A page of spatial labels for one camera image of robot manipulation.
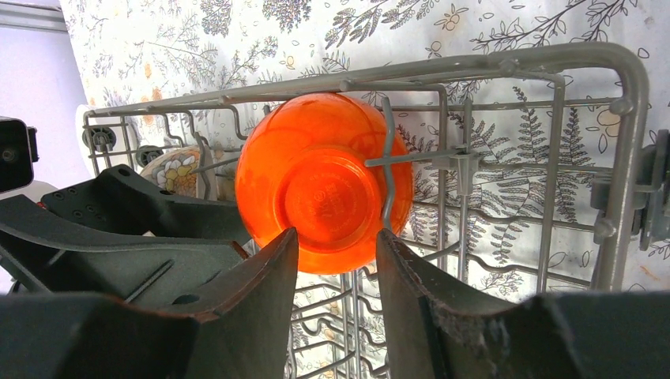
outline orange plastic bowl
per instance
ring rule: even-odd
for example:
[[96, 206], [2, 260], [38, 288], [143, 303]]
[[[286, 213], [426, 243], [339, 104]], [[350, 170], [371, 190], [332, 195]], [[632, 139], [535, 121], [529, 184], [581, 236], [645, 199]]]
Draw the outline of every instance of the orange plastic bowl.
[[[382, 156], [382, 114], [333, 93], [300, 96], [268, 114], [247, 139], [235, 176], [239, 212], [249, 233], [265, 246], [296, 227], [298, 270], [339, 274], [375, 258], [382, 229], [386, 181], [366, 159]], [[407, 154], [397, 135], [392, 155]], [[392, 166], [396, 234], [412, 207], [412, 165]]]

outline flower pattern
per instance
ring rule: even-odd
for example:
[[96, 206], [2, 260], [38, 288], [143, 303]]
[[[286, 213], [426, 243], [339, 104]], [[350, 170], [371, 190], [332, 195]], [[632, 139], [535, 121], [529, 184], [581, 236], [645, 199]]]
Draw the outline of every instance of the flower pattern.
[[[84, 84], [86, 98], [99, 107], [148, 102], [187, 94], [211, 92], [256, 84], [271, 84], [298, 77], [315, 77], [369, 69], [389, 64], [439, 59], [460, 54], [487, 54], [525, 47], [581, 41], [620, 43], [643, 60], [651, 83], [646, 143], [653, 141], [655, 129], [664, 127], [670, 103], [667, 75], [662, 63], [665, 32], [660, 20], [670, 16], [668, 7], [650, 0], [562, 0], [544, 2], [510, 0], [472, 2], [453, 0], [175, 0], [120, 2], [106, 4], [93, 0], [62, 0], [70, 40]], [[567, 98], [618, 97], [620, 83], [612, 85], [610, 73], [571, 70], [565, 73]], [[446, 85], [449, 104], [472, 99], [475, 103], [528, 103], [547, 99], [544, 85], [530, 81], [460, 81]], [[437, 99], [418, 93], [354, 92], [375, 106], [389, 96], [392, 103], [435, 105]], [[239, 109], [239, 129], [251, 133], [264, 117], [263, 106], [274, 109], [278, 102], [244, 104]], [[213, 151], [213, 161], [223, 162], [239, 155], [243, 141], [235, 133], [235, 119], [226, 110], [192, 112], [195, 128]], [[523, 107], [516, 111], [473, 113], [472, 149], [492, 163], [543, 163], [552, 113], [547, 109]], [[434, 151], [438, 145], [436, 114], [396, 113], [398, 133], [407, 149]], [[460, 142], [462, 112], [450, 111], [449, 143]], [[165, 145], [164, 119], [154, 116], [129, 118], [137, 138], [144, 145]], [[619, 117], [602, 107], [569, 107], [563, 115], [560, 164], [612, 164], [619, 136]], [[170, 131], [192, 145], [188, 114], [169, 114]], [[365, 148], [367, 141], [353, 141]], [[160, 157], [143, 175], [175, 193], [195, 191], [195, 175], [190, 172], [198, 158], [193, 154]], [[415, 164], [415, 194], [418, 201], [437, 202], [438, 172], [430, 165]], [[216, 169], [221, 200], [235, 200], [235, 164]], [[585, 173], [561, 173], [556, 194], [555, 218], [564, 222], [593, 223], [589, 207], [589, 183]], [[447, 203], [457, 207], [456, 175], [447, 172]], [[541, 217], [545, 195], [544, 173], [534, 170], [514, 172], [482, 171], [475, 177], [470, 207], [486, 216]], [[402, 237], [435, 245], [437, 212], [415, 207]], [[447, 238], [458, 240], [459, 215], [448, 212]], [[508, 225], [489, 223], [472, 214], [468, 220], [468, 249], [478, 261], [470, 261], [469, 284], [490, 295], [520, 302], [533, 294], [536, 277], [526, 272], [489, 272], [486, 265], [534, 265], [539, 245], [538, 229], [523, 221]], [[553, 272], [590, 279], [597, 246], [587, 233], [556, 228], [551, 245]], [[656, 242], [645, 252], [631, 244], [624, 287], [629, 291], [669, 289], [670, 268], [662, 263], [670, 257], [670, 240]], [[416, 248], [420, 255], [430, 253]], [[449, 272], [455, 260], [448, 259]], [[360, 324], [363, 358], [370, 367], [384, 364], [384, 326], [378, 283], [367, 274], [375, 265], [360, 270]], [[296, 306], [324, 301], [317, 311], [322, 320], [294, 324], [293, 345], [308, 347], [329, 341], [342, 343], [343, 317], [351, 324], [349, 300], [330, 301], [338, 295], [340, 281], [332, 276], [300, 274]], [[549, 280], [549, 291], [580, 291], [582, 288]], [[325, 345], [306, 348], [296, 356], [297, 376], [307, 375], [340, 355]], [[335, 377], [332, 370], [320, 378]]]
[[170, 193], [196, 197], [197, 175], [191, 171], [198, 167], [199, 157], [197, 148], [177, 150], [149, 162], [141, 176]]

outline metal wire rack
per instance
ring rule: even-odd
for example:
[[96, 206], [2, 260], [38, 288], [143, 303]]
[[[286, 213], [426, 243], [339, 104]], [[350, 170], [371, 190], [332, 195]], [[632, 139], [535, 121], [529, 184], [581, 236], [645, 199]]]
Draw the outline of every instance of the metal wire rack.
[[[623, 94], [618, 98], [600, 99], [566, 99], [566, 83], [560, 75], [565, 69], [603, 68], [613, 69], [621, 80]], [[474, 103], [467, 99], [463, 104], [447, 103], [445, 84], [456, 81], [491, 80], [497, 78], [517, 78], [530, 81], [551, 83], [553, 99], [538, 102], [520, 103]], [[390, 206], [393, 203], [395, 185], [391, 176], [390, 165], [400, 162], [432, 162], [439, 169], [438, 196], [436, 203], [416, 201], [415, 206], [437, 209], [438, 235], [436, 246], [415, 241], [405, 241], [409, 246], [415, 246], [432, 251], [424, 259], [436, 261], [441, 269], [446, 269], [446, 259], [454, 257], [457, 260], [457, 277], [467, 283], [467, 263], [475, 261], [481, 268], [489, 272], [511, 272], [513, 270], [526, 272], [537, 277], [536, 291], [544, 292], [548, 280], [558, 280], [589, 287], [601, 291], [620, 291], [623, 279], [623, 270], [626, 261], [628, 243], [630, 240], [630, 225], [633, 218], [631, 206], [634, 192], [637, 159], [642, 146], [645, 131], [645, 121], [648, 103], [649, 83], [646, 72], [634, 54], [623, 47], [611, 43], [571, 43], [552, 47], [538, 47], [518, 51], [501, 51], [489, 55], [464, 55], [448, 58], [438, 58], [429, 61], [403, 63], [392, 66], [383, 66], [373, 69], [335, 73], [319, 77], [309, 77], [253, 85], [244, 88], [232, 88], [219, 92], [207, 92], [174, 99], [163, 99], [147, 103], [110, 107], [88, 112], [84, 116], [84, 128], [91, 129], [89, 119], [96, 117], [117, 116], [121, 123], [123, 140], [126, 144], [125, 152], [106, 152], [104, 141], [91, 141], [89, 158], [93, 161], [95, 172], [100, 168], [97, 159], [105, 158], [106, 167], [110, 166], [108, 156], [112, 154], [126, 154], [128, 163], [135, 167], [128, 143], [128, 123], [130, 116], [157, 115], [165, 121], [165, 135], [183, 146], [183, 140], [171, 133], [167, 114], [185, 114], [189, 120], [189, 130], [192, 138], [199, 143], [201, 149], [207, 143], [196, 130], [194, 116], [191, 111], [203, 109], [221, 109], [232, 112], [235, 134], [241, 140], [247, 136], [242, 133], [239, 125], [239, 112], [236, 105], [243, 103], [282, 102], [310, 92], [357, 92], [357, 91], [385, 91], [385, 92], [433, 92], [437, 93], [437, 105], [392, 105], [388, 98], [382, 103], [381, 111], [386, 118], [387, 135], [384, 152], [378, 159], [366, 162], [368, 167], [383, 167], [386, 177], [387, 197], [382, 210], [383, 223], [388, 227]], [[609, 106], [610, 112], [620, 116], [619, 139], [616, 143], [613, 167], [584, 167], [559, 164], [559, 148], [561, 128], [563, 124], [563, 109], [565, 107], [592, 107]], [[516, 163], [501, 165], [480, 161], [476, 152], [471, 151], [470, 131], [472, 130], [473, 111], [504, 111], [510, 109], [551, 108], [551, 138], [548, 149], [547, 164]], [[448, 141], [447, 129], [450, 127], [447, 117], [448, 111], [458, 111], [464, 114], [464, 133], [461, 141]], [[394, 112], [437, 112], [439, 115], [439, 145], [434, 152], [421, 152], [406, 156], [390, 156], [390, 147], [395, 133], [396, 122]], [[195, 172], [202, 173], [224, 162], [203, 167]], [[529, 216], [493, 217], [478, 209], [468, 207], [468, 198], [472, 194], [472, 176], [478, 170], [509, 170], [509, 169], [537, 169], [546, 172], [546, 194], [544, 212], [541, 218]], [[459, 205], [448, 205], [446, 202], [446, 171], [457, 172], [457, 195]], [[607, 209], [601, 212], [593, 225], [581, 223], [567, 223], [554, 221], [555, 192], [558, 174], [561, 171], [589, 172], [611, 177], [611, 189]], [[206, 185], [207, 178], [202, 175]], [[459, 239], [449, 243], [446, 233], [446, 215], [448, 211], [460, 212]], [[539, 224], [542, 226], [539, 246], [539, 261], [537, 266], [506, 265], [494, 267], [487, 264], [481, 257], [468, 252], [466, 233], [468, 230], [468, 215], [476, 215], [493, 224], [508, 224], [514, 221]], [[574, 231], [593, 233], [600, 239], [593, 278], [590, 281], [580, 280], [570, 276], [560, 275], [548, 270], [551, 234], [553, 228], [565, 228]], [[309, 287], [298, 288], [296, 293], [325, 288], [334, 294], [309, 306], [296, 307], [293, 311], [293, 324], [300, 325], [310, 336], [320, 336], [322, 327], [327, 327], [335, 338], [322, 339], [306, 346], [294, 346], [293, 338], [289, 338], [288, 364], [286, 377], [338, 377], [389, 378], [386, 364], [375, 366], [367, 357], [366, 349], [375, 347], [383, 349], [383, 341], [378, 341], [361, 327], [363, 315], [368, 312], [381, 314], [382, 311], [373, 306], [378, 299], [370, 298], [363, 293], [363, 281], [374, 281], [376, 275], [368, 267], [355, 272], [340, 275], [336, 283], [319, 283]], [[342, 308], [340, 316], [331, 313], [314, 313], [319, 307], [328, 303], [339, 302]], [[309, 324], [316, 324], [313, 329]], [[327, 347], [332, 355], [330, 363], [307, 373], [300, 373], [295, 367], [295, 355], [319, 348]]]

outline rack tine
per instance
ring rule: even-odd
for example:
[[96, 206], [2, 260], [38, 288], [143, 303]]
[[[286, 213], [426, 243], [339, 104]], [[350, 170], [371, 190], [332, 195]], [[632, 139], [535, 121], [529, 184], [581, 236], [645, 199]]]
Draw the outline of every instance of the rack tine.
[[403, 156], [388, 156], [377, 159], [368, 159], [365, 161], [365, 167], [377, 167], [385, 166], [395, 163], [407, 163], [407, 162], [419, 162], [424, 160], [432, 160], [436, 158], [442, 158], [445, 156], [452, 156], [453, 154], [459, 153], [460, 150], [456, 149], [444, 149], [437, 150], [434, 152], [417, 152], [414, 154], [406, 154]]
[[[465, 110], [463, 112], [463, 118], [465, 119], [465, 122], [463, 123], [463, 145], [465, 146], [465, 150], [463, 151], [465, 154], [470, 153], [470, 143], [472, 139], [472, 100], [470, 98], [465, 99], [465, 103], [463, 104], [465, 107]], [[468, 190], [472, 190], [472, 176], [470, 175], [469, 172], [465, 172], [462, 168], [467, 167], [469, 168], [469, 165], [466, 164], [464, 166], [459, 165], [458, 166], [458, 181], [461, 183], [461, 188], [463, 187], [468, 187]], [[459, 224], [458, 232], [459, 232], [459, 251], [458, 251], [458, 268], [457, 268], [457, 278], [461, 282], [468, 282], [468, 204], [469, 204], [469, 198], [470, 194], [469, 193], [462, 193], [461, 194], [461, 222]]]
[[[203, 164], [205, 164], [205, 138], [201, 137], [199, 132], [194, 132], [193, 133], [193, 138], [195, 138], [195, 141], [198, 143], [198, 148], [200, 149], [200, 158], [198, 159], [198, 168], [201, 168]], [[207, 174], [205, 173], [204, 170], [200, 170], [196, 173], [197, 175], [200, 175], [200, 178], [202, 179], [202, 182], [205, 184], [205, 199], [209, 199], [209, 193], [212, 190], [212, 185], [209, 183], [209, 178], [207, 178]]]
[[[360, 273], [360, 270], [356, 270], [355, 275], [359, 276], [359, 273]], [[363, 325], [365, 324], [365, 309], [368, 308], [369, 310], [372, 310], [372, 304], [370, 304], [370, 301], [364, 297], [365, 292], [364, 292], [363, 281], [362, 280], [358, 280], [358, 288], [359, 288], [359, 290], [358, 290], [359, 293], [356, 294], [356, 295], [352, 295], [352, 297], [353, 297], [353, 301], [355, 301], [356, 304], [358, 304], [358, 306], [359, 306], [359, 322], [361, 323], [360, 328], [357, 329], [359, 331], [359, 338], [360, 338], [360, 333], [363, 333], [365, 336], [368, 337], [369, 344], [374, 346], [375, 341], [372, 339], [372, 335], [363, 327]], [[361, 352], [363, 352], [366, 349], [366, 344], [364, 344], [364, 343], [365, 343], [365, 341], [363, 339], [361, 339], [361, 344], [360, 344]]]
[[[422, 249], [427, 249], [427, 250], [435, 250], [435, 246], [432, 245], [427, 245], [425, 243], [420, 243], [420, 242], [415, 242], [415, 241], [410, 241], [408, 239], [403, 239], [402, 242], [407, 245], [407, 246], [415, 246], [419, 247]], [[452, 244], [451, 246], [447, 247], [446, 249], [440, 250], [437, 253], [440, 255], [447, 254], [447, 255], [456, 255], [456, 250], [458, 250], [458, 244], [459, 242], [456, 242]], [[425, 261], [430, 261], [432, 259], [435, 259], [433, 256], [434, 254], [428, 254], [423, 257]], [[504, 265], [504, 266], [491, 266], [484, 259], [481, 257], [474, 255], [474, 254], [467, 254], [468, 259], [472, 259], [475, 261], [479, 266], [481, 266], [483, 269], [485, 269], [488, 272], [497, 272], [497, 273], [508, 273], [512, 271], [519, 271], [519, 272], [525, 272], [526, 274], [530, 275], [537, 275], [537, 268], [534, 267], [528, 267], [524, 265]], [[588, 287], [589, 286], [589, 281], [588, 280], [581, 280], [577, 278], [573, 278], [571, 276], [566, 276], [566, 275], [561, 275], [561, 274], [556, 274], [554, 272], [549, 272], [548, 273], [548, 278], [552, 280], [558, 280], [560, 282], [564, 283], [570, 283], [570, 284], [576, 284], [581, 287]]]
[[247, 136], [242, 134], [242, 130], [239, 127], [239, 112], [237, 108], [232, 104], [224, 104], [219, 106], [220, 109], [228, 109], [232, 112], [233, 125], [235, 127], [235, 135], [242, 141], [246, 140]]
[[[338, 359], [337, 359], [337, 349], [333, 349], [333, 350], [330, 352], [330, 354], [331, 354], [331, 357], [333, 358], [333, 363], [335, 363], [335, 362], [339, 362]], [[332, 373], [333, 373], [333, 378], [334, 378], [334, 379], [339, 379], [339, 378], [340, 378], [340, 374], [339, 374], [340, 371], [339, 371], [337, 368], [336, 368], [335, 370], [332, 370]]]
[[[438, 150], [446, 150], [449, 143], [447, 140], [446, 127], [449, 120], [449, 106], [446, 103], [446, 89], [439, 85], [439, 131], [438, 131]], [[446, 171], [438, 171], [438, 248], [446, 248]], [[446, 271], [447, 256], [438, 259], [437, 266]]]
[[[437, 204], [427, 203], [425, 201], [414, 201], [414, 205], [432, 209], [437, 208]], [[447, 205], [446, 209], [449, 211], [458, 211], [459, 207], [455, 207], [453, 205]], [[475, 209], [475, 208], [468, 208], [468, 212], [472, 213], [474, 216], [480, 217], [482, 220], [486, 222], [493, 223], [495, 225], [504, 225], [516, 221], [522, 221], [525, 223], [536, 223], [538, 225], [542, 224], [542, 219], [538, 217], [529, 217], [529, 216], [494, 217], [487, 215], [481, 209]], [[570, 229], [572, 231], [588, 231], [593, 233], [593, 225], [585, 225], [583, 223], [568, 223], [565, 221], [554, 221], [553, 226], [562, 229]]]
[[310, 286], [306, 286], [306, 287], [296, 288], [296, 289], [295, 289], [295, 292], [310, 291], [310, 290], [315, 290], [315, 289], [317, 289], [317, 288], [329, 288], [329, 289], [331, 289], [331, 290], [333, 290], [333, 291], [339, 291], [339, 290], [340, 290], [339, 287], [334, 286], [334, 285], [332, 285], [332, 284], [330, 284], [330, 283], [319, 283], [319, 284], [312, 284], [312, 285], [310, 285]]
[[[322, 341], [322, 342], [317, 342], [317, 343], [313, 343], [313, 344], [311, 344], [311, 345], [307, 345], [307, 346], [305, 346], [305, 347], [301, 347], [300, 349], [295, 349], [295, 350], [296, 350], [296, 352], [298, 352], [298, 351], [306, 351], [306, 350], [314, 349], [314, 348], [316, 348], [316, 347], [321, 347], [321, 346], [331, 346], [333, 349], [337, 348], [337, 349], [341, 349], [341, 350], [343, 350], [342, 345], [340, 345], [339, 343], [335, 343], [335, 342], [333, 342], [333, 341]], [[372, 367], [372, 362], [370, 362], [370, 359], [365, 358], [365, 357], [360, 357], [360, 360], [361, 360], [361, 362], [367, 367], [367, 371], [368, 371], [368, 373], [370, 373], [370, 375], [371, 375], [373, 378], [382, 378], [382, 377], [386, 377], [386, 378], [388, 379], [388, 373], [387, 373], [387, 372], [388, 372], [388, 370], [389, 370], [389, 367], [388, 367], [388, 363], [387, 363], [387, 362], [385, 362], [383, 365], [381, 365], [380, 367], [377, 367], [377, 368], [375, 369], [375, 368]], [[344, 359], [340, 359], [338, 362], [339, 362], [339, 365], [341, 365], [341, 364], [344, 362]]]
[[367, 266], [363, 266], [360, 269], [363, 270], [363, 272], [365, 273], [365, 276], [371, 282], [374, 282], [374, 281], [377, 280], [377, 276], [378, 276], [377, 272], [372, 272]]
[[372, 314], [378, 314], [378, 315], [383, 314], [382, 310], [376, 310], [376, 309], [372, 308], [372, 304], [370, 303], [370, 300], [368, 300], [367, 298], [359, 295], [358, 299], [359, 299], [359, 301], [361, 301], [365, 305], [365, 308], [367, 309], [368, 312], [370, 312]]
[[[393, 111], [391, 110], [391, 101], [388, 97], [382, 99], [382, 108], [384, 109], [384, 119], [386, 120], [386, 139], [384, 140], [383, 158], [391, 157], [391, 148], [396, 134], [396, 122], [393, 120]], [[393, 200], [396, 197], [396, 183], [393, 180], [393, 172], [389, 163], [384, 164], [384, 179], [386, 180], [386, 200], [382, 210], [382, 221], [386, 229], [391, 228], [391, 208]]]
[[[83, 126], [83, 128], [84, 128], [84, 131], [86, 132], [86, 133], [84, 133], [84, 135], [86, 136], [86, 141], [88, 142], [88, 152], [91, 153], [91, 156], [95, 156], [96, 155], [96, 148], [93, 146], [93, 137], [91, 136], [91, 133], [88, 133], [88, 128], [91, 127], [91, 124], [88, 122], [88, 120], [90, 119], [91, 114], [92, 114], [92, 111], [87, 111], [87, 112], [84, 113], [84, 126]], [[92, 162], [93, 162], [93, 174], [95, 176], [100, 175], [100, 167], [98, 166], [98, 159], [93, 158]]]
[[[347, 275], [340, 274], [340, 291], [347, 291]], [[344, 333], [344, 354], [349, 354], [349, 302], [346, 298], [342, 299], [342, 331]], [[351, 373], [351, 363], [347, 361], [345, 366], [346, 378], [349, 379]]]
[[184, 140], [180, 136], [176, 136], [172, 134], [170, 131], [170, 118], [168, 117], [168, 114], [166, 113], [159, 113], [159, 116], [163, 117], [163, 121], [165, 121], [165, 136], [167, 138], [170, 138], [172, 140], [177, 140], [179, 142], [179, 147], [183, 148], [184, 147]]
[[356, 377], [360, 377], [360, 374], [362, 373], [361, 370], [361, 365], [360, 365], [360, 316], [359, 316], [359, 301], [358, 301], [358, 275], [356, 275], [358, 270], [354, 270], [351, 272], [352, 276], [352, 306], [353, 306], [353, 316], [354, 316], [354, 349], [355, 349], [355, 357], [356, 360], [354, 361], [354, 367], [356, 368]]
[[[309, 335], [316, 337], [318, 336], [321, 331], [322, 331], [322, 326], [326, 326], [328, 329], [330, 329], [333, 332], [336, 333], [341, 333], [343, 337], [343, 342], [344, 342], [344, 331], [342, 329], [339, 329], [335, 325], [333, 325], [326, 317], [330, 317], [335, 321], [342, 321], [340, 317], [337, 317], [331, 313], [327, 312], [322, 312], [322, 313], [316, 313], [310, 316], [305, 316], [305, 317], [300, 317], [297, 319], [294, 319], [292, 322], [293, 323], [300, 323], [300, 326], [303, 328], [303, 331]], [[315, 330], [310, 329], [307, 326], [308, 321], [315, 321], [317, 328]], [[367, 343], [370, 344], [373, 347], [381, 348], [386, 346], [386, 342], [376, 342], [375, 339], [372, 337], [372, 333], [370, 331], [366, 330], [365, 328], [361, 328], [360, 331], [367, 337]]]
[[[126, 150], [130, 150], [130, 139], [128, 138], [128, 124], [126, 123], [126, 117], [121, 116], [121, 135], [123, 136], [123, 144], [126, 146]], [[135, 170], [135, 161], [133, 160], [133, 156], [128, 153], [128, 166]]]
[[[430, 253], [426, 256], [423, 256], [423, 259], [425, 259], [426, 261], [432, 261], [434, 259], [438, 259], [440, 257], [444, 257], [446, 255], [449, 255], [449, 254], [453, 253], [454, 251], [458, 251], [458, 264], [459, 264], [459, 268], [460, 268], [460, 264], [461, 264], [460, 248], [461, 248], [461, 246], [462, 246], [461, 241], [456, 241], [455, 243], [452, 243], [451, 245], [447, 246], [445, 249], [442, 249], [440, 251], [436, 251], [434, 253]], [[462, 259], [463, 259], [463, 261], [465, 261], [465, 259], [466, 259], [465, 254], [463, 255]]]
[[554, 222], [554, 206], [556, 187], [559, 177], [560, 139], [563, 127], [563, 104], [565, 103], [565, 78], [558, 74], [524, 72], [516, 75], [525, 79], [549, 81], [554, 84], [554, 103], [551, 116], [551, 136], [549, 140], [549, 157], [547, 161], [547, 182], [544, 194], [544, 210], [542, 211], [542, 231], [540, 235], [540, 261], [537, 266], [537, 293], [547, 290], [549, 271], [549, 249], [551, 248], [551, 233]]
[[297, 376], [297, 366], [298, 362], [295, 359], [295, 352], [293, 351], [293, 325], [291, 325], [291, 328], [288, 328], [288, 364], [290, 365], [291, 369], [291, 377], [289, 379], [295, 379]]
[[318, 370], [315, 370], [315, 371], [312, 371], [311, 373], [307, 373], [307, 374], [305, 374], [305, 375], [301, 375], [301, 376], [297, 377], [297, 379], [307, 379], [307, 378], [309, 378], [309, 377], [315, 377], [315, 376], [317, 376], [317, 375], [319, 375], [319, 374], [321, 374], [321, 373], [327, 373], [328, 371], [330, 371], [330, 370], [332, 370], [332, 369], [338, 367], [338, 366], [341, 365], [342, 363], [347, 362], [349, 359], [352, 358], [352, 356], [354, 356], [354, 353], [353, 353], [353, 352], [352, 352], [352, 353], [349, 353], [349, 354], [346, 354], [346, 355], [344, 356], [344, 358], [340, 359], [339, 361], [330, 363], [329, 365], [323, 366], [322, 368], [320, 368], [320, 369], [318, 369]]
[[324, 300], [321, 300], [320, 302], [313, 302], [313, 303], [311, 303], [309, 306], [304, 306], [304, 307], [302, 307], [302, 308], [299, 308], [299, 309], [297, 309], [297, 310], [294, 310], [294, 311], [293, 311], [293, 314], [296, 315], [296, 314], [301, 314], [302, 312], [306, 312], [306, 311], [308, 311], [308, 310], [315, 310], [315, 309], [317, 309], [319, 306], [324, 306], [324, 305], [329, 304], [329, 303], [331, 303], [331, 302], [336, 302], [337, 300], [340, 300], [341, 298], [345, 298], [345, 297], [349, 296], [349, 294], [351, 294], [351, 293], [352, 293], [352, 290], [348, 290], [348, 291], [346, 291], [346, 292], [342, 292], [342, 293], [339, 294], [339, 295], [335, 295], [335, 296], [333, 296], [333, 297], [330, 297], [330, 298], [326, 298], [326, 299], [324, 299]]
[[104, 155], [105, 152], [109, 152], [109, 145], [110, 144], [101, 144], [100, 147], [103, 150], [103, 157], [105, 161], [105, 168], [110, 168], [111, 167], [111, 159], [109, 155]]
[[213, 168], [217, 168], [217, 167], [220, 167], [220, 166], [225, 166], [227, 164], [237, 162], [238, 160], [239, 160], [239, 157], [222, 160], [220, 162], [212, 163], [208, 166], [198, 167], [191, 172], [193, 172], [194, 174], [201, 173], [201, 172], [204, 172], [204, 171], [207, 171], [207, 170], [212, 170]]
[[184, 113], [186, 117], [188, 118], [188, 127], [190, 131], [190, 136], [195, 139], [196, 141], [198, 138], [195, 137], [196, 131], [195, 131], [195, 118], [193, 117], [193, 113], [191, 111], [180, 111], [180, 112], [175, 112], [175, 113]]

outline rack wheel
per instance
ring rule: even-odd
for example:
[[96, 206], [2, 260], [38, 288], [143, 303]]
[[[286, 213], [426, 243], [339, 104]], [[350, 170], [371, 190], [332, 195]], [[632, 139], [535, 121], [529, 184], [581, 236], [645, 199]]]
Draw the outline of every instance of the rack wheel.
[[86, 138], [86, 133], [91, 137], [92, 141], [99, 141], [102, 144], [111, 144], [111, 147], [114, 148], [116, 145], [116, 134], [114, 133], [114, 130], [109, 129], [109, 128], [93, 128], [93, 129], [86, 129], [84, 132], [81, 134], [81, 139], [83, 140], [84, 144], [88, 148], [88, 138]]
[[157, 146], [140, 146], [135, 153], [135, 162], [140, 167], [145, 167], [149, 162], [163, 155], [163, 150]]

